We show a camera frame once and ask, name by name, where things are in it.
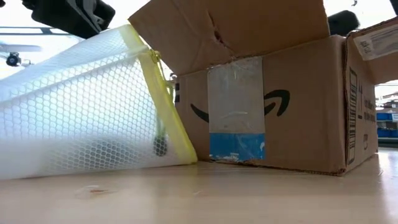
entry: black bracket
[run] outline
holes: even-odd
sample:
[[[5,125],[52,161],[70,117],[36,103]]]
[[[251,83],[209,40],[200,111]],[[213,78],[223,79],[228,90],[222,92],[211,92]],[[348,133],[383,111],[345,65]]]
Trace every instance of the black bracket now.
[[[390,0],[390,2],[394,12],[396,12],[396,15],[398,16],[398,0]]]
[[[22,4],[32,10],[33,20],[84,39],[107,29],[115,15],[102,0],[22,0]]]

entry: blue label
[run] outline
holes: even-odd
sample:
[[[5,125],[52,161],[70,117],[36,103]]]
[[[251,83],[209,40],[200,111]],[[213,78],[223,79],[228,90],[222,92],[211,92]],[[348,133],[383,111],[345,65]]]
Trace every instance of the blue label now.
[[[264,159],[265,134],[210,133],[210,157],[243,162]]]

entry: black object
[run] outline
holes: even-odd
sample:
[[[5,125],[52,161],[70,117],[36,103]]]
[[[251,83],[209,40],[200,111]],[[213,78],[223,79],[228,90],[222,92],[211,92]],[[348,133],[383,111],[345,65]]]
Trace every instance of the black object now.
[[[167,154],[167,140],[163,134],[156,136],[154,139],[154,153],[159,157]]]
[[[394,12],[396,12],[396,15],[398,16],[398,0],[390,0],[390,2]]]
[[[18,67],[21,64],[21,58],[19,57],[19,53],[10,53],[8,56],[6,63],[11,67]]]
[[[107,29],[115,15],[102,0],[22,0],[22,4],[32,10],[33,20],[84,39]]]
[[[378,138],[379,147],[398,148],[398,138]]]
[[[344,10],[328,17],[331,35],[346,36],[359,27],[359,21],[355,13]]]

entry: white mesh bag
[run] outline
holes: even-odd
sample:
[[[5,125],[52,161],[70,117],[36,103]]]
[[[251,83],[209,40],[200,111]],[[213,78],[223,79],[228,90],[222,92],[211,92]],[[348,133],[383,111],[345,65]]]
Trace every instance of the white mesh bag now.
[[[0,179],[196,162],[156,56],[126,25],[0,80]]]

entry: light wood surface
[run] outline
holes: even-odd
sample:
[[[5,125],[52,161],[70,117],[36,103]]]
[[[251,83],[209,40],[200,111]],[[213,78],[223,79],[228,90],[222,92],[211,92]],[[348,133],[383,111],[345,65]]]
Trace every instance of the light wood surface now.
[[[91,198],[77,190],[116,190]],[[398,223],[398,151],[344,177],[199,163],[0,182],[0,224]]]

